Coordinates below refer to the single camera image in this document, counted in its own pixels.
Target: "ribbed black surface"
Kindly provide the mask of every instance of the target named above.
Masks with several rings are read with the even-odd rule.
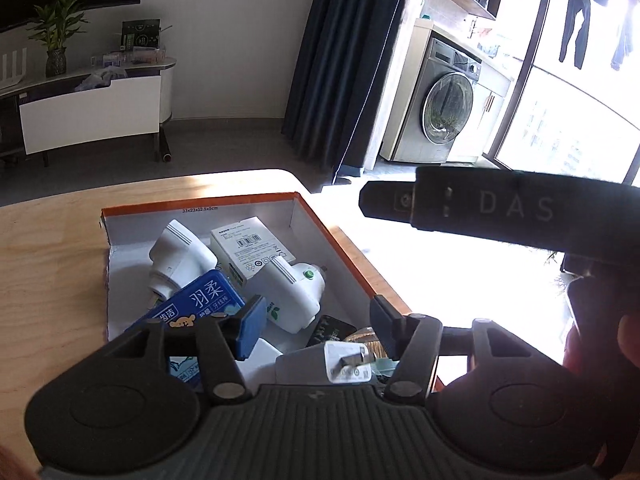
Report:
[[[52,480],[80,478],[46,468]],[[392,405],[370,386],[264,386],[244,404],[215,408],[180,452],[122,480],[532,480],[460,458],[426,411]],[[546,480],[596,479],[581,468]]]

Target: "open box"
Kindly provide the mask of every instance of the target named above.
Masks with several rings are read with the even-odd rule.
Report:
[[[150,306],[149,250],[176,219],[206,245],[213,228],[257,216],[291,251],[296,262],[323,269],[326,287],[316,320],[323,314],[369,325],[369,300],[375,294],[356,265],[296,192],[225,196],[118,206],[102,211],[110,244],[108,264],[108,339],[146,314]],[[262,338],[281,352],[304,348],[316,322],[297,334],[268,322]]]

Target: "vase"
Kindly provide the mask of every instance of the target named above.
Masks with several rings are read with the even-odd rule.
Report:
[[[46,77],[66,74],[65,50],[65,48],[55,48],[54,50],[49,51],[47,66],[45,67]]]

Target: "washing machine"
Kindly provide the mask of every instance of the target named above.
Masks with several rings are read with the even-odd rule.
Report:
[[[480,68],[478,60],[432,37],[399,135],[385,133],[380,155],[399,162],[445,162],[471,115]]]

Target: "plastic bag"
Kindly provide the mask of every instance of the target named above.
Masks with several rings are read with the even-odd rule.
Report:
[[[82,92],[84,90],[93,90],[94,88],[105,88],[110,86],[111,81],[114,79],[125,79],[126,77],[127,71],[122,67],[108,66],[92,73],[76,87],[75,91]]]

